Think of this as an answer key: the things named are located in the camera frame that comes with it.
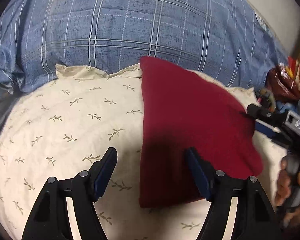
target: metal bolt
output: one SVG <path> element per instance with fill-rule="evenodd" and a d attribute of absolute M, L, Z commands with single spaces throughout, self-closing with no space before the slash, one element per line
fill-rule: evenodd
<path fill-rule="evenodd" d="M 216 171 L 216 174 L 219 176 L 219 177 L 223 177 L 225 175 L 225 173 L 221 170 L 218 170 Z"/>
<path fill-rule="evenodd" d="M 250 176 L 249 178 L 252 182 L 257 182 L 258 179 L 255 176 Z"/>
<path fill-rule="evenodd" d="M 48 183 L 54 183 L 56 181 L 56 178 L 55 177 L 50 177 L 48 179 Z"/>
<path fill-rule="evenodd" d="M 85 176 L 87 176 L 88 174 L 89 174 L 88 171 L 80 171 L 80 173 L 79 173 L 80 177 L 85 177 Z"/>

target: brown bag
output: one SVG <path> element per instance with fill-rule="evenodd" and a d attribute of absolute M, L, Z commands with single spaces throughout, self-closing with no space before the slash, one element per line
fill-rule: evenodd
<path fill-rule="evenodd" d="M 272 91 L 275 100 L 283 103 L 296 103 L 300 99 L 298 85 L 288 76 L 284 66 L 276 66 L 268 72 L 266 88 Z"/>

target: cream fabric with leaf print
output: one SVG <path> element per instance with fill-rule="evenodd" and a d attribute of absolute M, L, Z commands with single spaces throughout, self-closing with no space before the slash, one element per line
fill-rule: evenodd
<path fill-rule="evenodd" d="M 117 166 L 105 195 L 95 203 L 108 239 L 196 239 L 209 210 L 207 201 L 164 209 L 138 205 L 143 133 L 139 65 L 111 75 L 87 66 L 56 67 L 59 79 L 21 98 L 0 136 L 0 221 L 11 237 L 21 239 L 48 177 L 72 178 L 100 160 L 108 147 L 115 147 Z M 199 75 L 223 87 L 207 75 Z M 252 89 L 227 90 L 245 107 L 256 103 Z M 267 160 L 264 177 L 271 180 L 268 194 L 273 195 L 284 151 L 258 133 L 254 142 Z M 78 240 L 72 201 L 68 201 L 68 209 L 73 236 Z M 227 227 L 224 239 L 230 239 L 231 232 L 232 227 Z"/>

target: maroon garment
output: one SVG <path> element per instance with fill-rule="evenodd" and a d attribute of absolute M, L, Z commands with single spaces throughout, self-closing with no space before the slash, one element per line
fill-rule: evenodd
<path fill-rule="evenodd" d="M 142 57 L 140 66 L 145 107 L 140 207 L 200 198 L 184 159 L 189 147 L 231 177 L 261 173 L 261 158 L 252 145 L 255 122 L 231 94 L 158 58 Z"/>

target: blue plaid fabric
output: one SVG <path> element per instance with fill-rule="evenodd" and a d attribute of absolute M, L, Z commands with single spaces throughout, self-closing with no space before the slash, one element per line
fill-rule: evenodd
<path fill-rule="evenodd" d="M 10 90 L 56 79 L 56 63 L 114 73 L 144 55 L 244 88 L 287 58 L 245 0 L 12 0 L 0 19 Z"/>

